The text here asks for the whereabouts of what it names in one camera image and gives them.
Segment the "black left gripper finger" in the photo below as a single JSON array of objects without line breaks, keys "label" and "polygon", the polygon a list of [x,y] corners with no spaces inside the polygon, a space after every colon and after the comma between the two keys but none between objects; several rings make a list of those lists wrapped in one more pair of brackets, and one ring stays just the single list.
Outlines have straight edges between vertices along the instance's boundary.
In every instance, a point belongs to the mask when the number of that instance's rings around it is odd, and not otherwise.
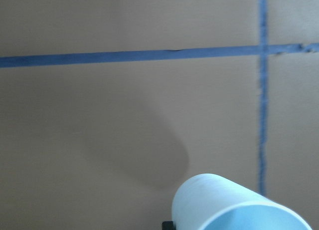
[{"label": "black left gripper finger", "polygon": [[174,222],[173,221],[164,221],[161,224],[162,230],[174,230]]}]

